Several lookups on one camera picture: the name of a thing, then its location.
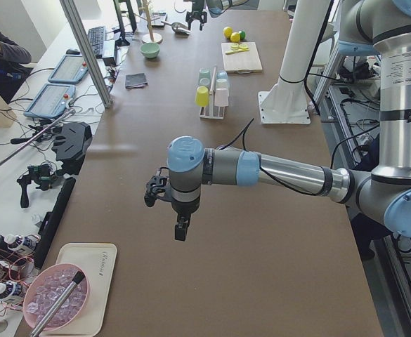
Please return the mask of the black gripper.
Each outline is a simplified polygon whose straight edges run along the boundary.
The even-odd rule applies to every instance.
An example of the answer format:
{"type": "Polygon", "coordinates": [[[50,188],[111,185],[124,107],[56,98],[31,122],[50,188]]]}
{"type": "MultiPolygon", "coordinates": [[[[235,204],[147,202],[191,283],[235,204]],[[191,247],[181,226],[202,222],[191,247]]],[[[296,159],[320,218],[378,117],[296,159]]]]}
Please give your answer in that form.
{"type": "Polygon", "coordinates": [[[207,12],[204,12],[205,0],[191,0],[191,11],[186,13],[186,22],[188,29],[191,30],[193,22],[193,15],[199,16],[200,31],[203,30],[204,25],[207,23],[207,12]]]}
{"type": "Polygon", "coordinates": [[[187,238],[191,214],[196,212],[200,205],[200,188],[190,192],[171,188],[169,177],[162,175],[162,171],[167,169],[167,167],[159,167],[156,174],[146,183],[144,202],[148,207],[153,207],[157,200],[171,203],[173,210],[178,213],[174,226],[174,239],[184,242],[187,238]]]}

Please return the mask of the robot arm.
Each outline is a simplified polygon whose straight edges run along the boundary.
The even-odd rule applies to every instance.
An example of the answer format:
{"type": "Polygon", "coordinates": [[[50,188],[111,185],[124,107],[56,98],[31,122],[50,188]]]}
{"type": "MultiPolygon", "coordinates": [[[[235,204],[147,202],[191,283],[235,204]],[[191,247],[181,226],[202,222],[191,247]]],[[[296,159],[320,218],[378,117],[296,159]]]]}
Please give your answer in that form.
{"type": "Polygon", "coordinates": [[[185,21],[188,29],[191,29],[192,23],[197,20],[200,24],[200,31],[208,21],[208,17],[217,18],[228,9],[246,4],[243,0],[192,0],[191,9],[185,14],[185,21]]]}
{"type": "Polygon", "coordinates": [[[144,200],[147,206],[171,204],[177,240],[186,238],[203,185],[258,182],[329,197],[411,238],[411,1],[344,1],[339,52],[381,58],[379,163],[370,172],[331,169],[176,138],[168,147],[168,176],[151,177],[144,200]]]}

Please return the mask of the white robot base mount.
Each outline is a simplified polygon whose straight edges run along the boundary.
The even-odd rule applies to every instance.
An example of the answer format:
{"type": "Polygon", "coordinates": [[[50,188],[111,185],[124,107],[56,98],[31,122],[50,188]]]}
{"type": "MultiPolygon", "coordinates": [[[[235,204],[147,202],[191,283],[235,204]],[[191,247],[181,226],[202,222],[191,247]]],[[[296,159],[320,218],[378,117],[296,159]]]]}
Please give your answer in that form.
{"type": "Polygon", "coordinates": [[[310,124],[306,77],[332,6],[332,1],[296,3],[278,82],[271,90],[259,92],[262,124],[310,124]]]}

